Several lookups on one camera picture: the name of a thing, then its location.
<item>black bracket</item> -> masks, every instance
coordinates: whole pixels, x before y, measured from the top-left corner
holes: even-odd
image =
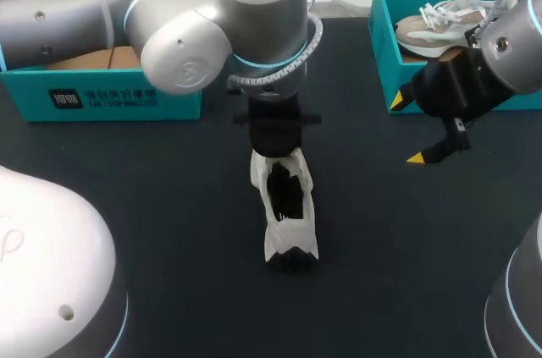
[[[427,65],[403,85],[401,100],[392,111],[401,111],[411,102],[424,113],[441,118],[446,137],[421,151],[423,160],[437,163],[455,151],[470,148],[464,123],[471,122],[514,96],[491,72],[482,52],[466,48],[453,59],[430,59]]]
[[[249,126],[254,151],[264,157],[287,157],[301,147],[304,126],[321,124],[320,114],[304,113],[298,95],[278,101],[248,97],[248,112],[237,113],[235,124]]]

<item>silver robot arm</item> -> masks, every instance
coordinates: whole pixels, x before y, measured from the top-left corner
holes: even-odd
[[[209,85],[232,53],[239,76],[262,78],[299,62],[307,0],[0,0],[1,71],[127,45],[150,83],[172,94]],[[275,77],[272,94],[261,80],[237,80],[281,98],[295,93],[299,67],[288,83]]]
[[[521,0],[478,43],[492,73],[515,94],[542,89],[542,0]]]

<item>dark tabletop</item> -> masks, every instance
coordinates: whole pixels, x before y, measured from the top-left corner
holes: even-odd
[[[0,90],[0,164],[89,200],[113,233],[137,357],[489,358],[484,303],[542,208],[542,113],[492,113],[473,151],[405,160],[443,134],[390,116],[365,19],[325,21],[304,105],[321,261],[263,262],[247,129],[224,79],[197,123],[25,124]]]

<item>cardboard box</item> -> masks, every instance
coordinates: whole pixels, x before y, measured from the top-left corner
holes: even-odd
[[[420,58],[401,54],[393,25],[409,15],[418,14],[419,8],[426,3],[436,4],[440,1],[444,0],[373,0],[369,33],[388,111],[399,88],[410,81],[427,63]],[[527,96],[515,96],[497,109],[540,110],[542,91]],[[416,103],[413,103],[401,112],[395,113],[420,112]]]
[[[199,119],[202,93],[173,96],[147,82],[131,47],[0,74],[26,122]]]

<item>shoe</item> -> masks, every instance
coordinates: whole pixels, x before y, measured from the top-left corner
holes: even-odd
[[[265,261],[283,258],[305,265],[317,260],[313,182],[301,149],[282,158],[262,157],[253,151],[251,182],[260,190],[268,222]]]
[[[503,10],[517,0],[504,0]],[[451,47],[467,47],[465,32],[478,25],[493,7],[493,1],[451,0],[434,6],[425,4],[421,15],[399,21],[395,38],[401,47],[425,58],[438,58]]]

